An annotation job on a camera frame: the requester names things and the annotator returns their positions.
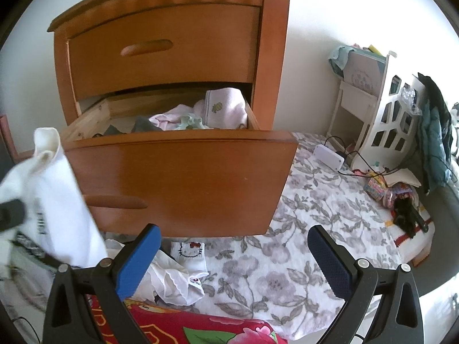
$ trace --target blue gripper pad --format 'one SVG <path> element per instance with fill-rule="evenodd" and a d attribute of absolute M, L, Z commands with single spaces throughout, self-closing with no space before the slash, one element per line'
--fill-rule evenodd
<path fill-rule="evenodd" d="M 337 245 L 321 225 L 308 232 L 308 247 L 336 297 L 349 300 L 357 280 L 355 259 Z"/>
<path fill-rule="evenodd" d="M 134 295 L 148 266 L 161 246 L 159 227 L 148 224 L 130 245 L 122 248 L 112 269 L 116 293 L 121 301 Z"/>

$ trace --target white device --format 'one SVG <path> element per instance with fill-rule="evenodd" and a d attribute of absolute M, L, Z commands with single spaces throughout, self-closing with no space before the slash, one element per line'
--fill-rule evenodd
<path fill-rule="evenodd" d="M 331 169 L 338 171 L 344 163 L 344 158 L 339 156 L 334 151 L 331 151 L 324 145 L 317 145 L 314 149 L 313 155 Z"/>

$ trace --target gray cloth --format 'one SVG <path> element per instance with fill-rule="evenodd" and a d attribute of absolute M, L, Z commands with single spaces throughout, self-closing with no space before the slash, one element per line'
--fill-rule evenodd
<path fill-rule="evenodd" d="M 137 119 L 135 120 L 135 124 L 132 127 L 131 133 L 135 132 L 152 132 L 152 131 L 162 131 L 161 128 L 158 128 L 157 126 L 153 125 L 153 123 L 148 120 L 147 117 L 145 116 L 137 116 Z M 116 127 L 113 125 L 110 125 L 107 130 L 104 132 L 104 136 L 115 136 L 118 134 L 125 134 L 121 131 L 119 131 Z"/>

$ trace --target screw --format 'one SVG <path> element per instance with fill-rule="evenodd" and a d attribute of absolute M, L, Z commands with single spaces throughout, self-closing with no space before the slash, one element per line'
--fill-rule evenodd
<path fill-rule="evenodd" d="M 112 259 L 110 257 L 105 257 L 104 259 L 100 260 L 99 265 L 102 266 L 102 268 L 107 268 L 112 264 Z"/>
<path fill-rule="evenodd" d="M 408 264 L 402 264 L 401 268 L 406 273 L 411 271 L 411 267 Z"/>
<path fill-rule="evenodd" d="M 58 271 L 60 273 L 65 273 L 67 270 L 68 270 L 68 265 L 67 264 L 60 264 L 59 265 Z"/>
<path fill-rule="evenodd" d="M 359 261 L 357 261 L 357 264 L 358 266 L 360 266 L 361 268 L 368 268 L 370 266 L 370 263 L 368 262 L 368 260 L 366 259 L 359 259 Z"/>

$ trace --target white sock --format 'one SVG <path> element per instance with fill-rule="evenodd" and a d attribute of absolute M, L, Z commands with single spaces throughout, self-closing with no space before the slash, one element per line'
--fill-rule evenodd
<path fill-rule="evenodd" d="M 209 275 L 204 258 L 204 243 L 172 242 L 171 256 L 188 270 L 191 279 Z"/>
<path fill-rule="evenodd" d="M 190 284 L 188 285 L 188 296 L 186 299 L 187 305 L 196 303 L 199 299 L 203 298 L 204 295 L 205 293 L 201 281 L 198 278 L 190 278 Z"/>

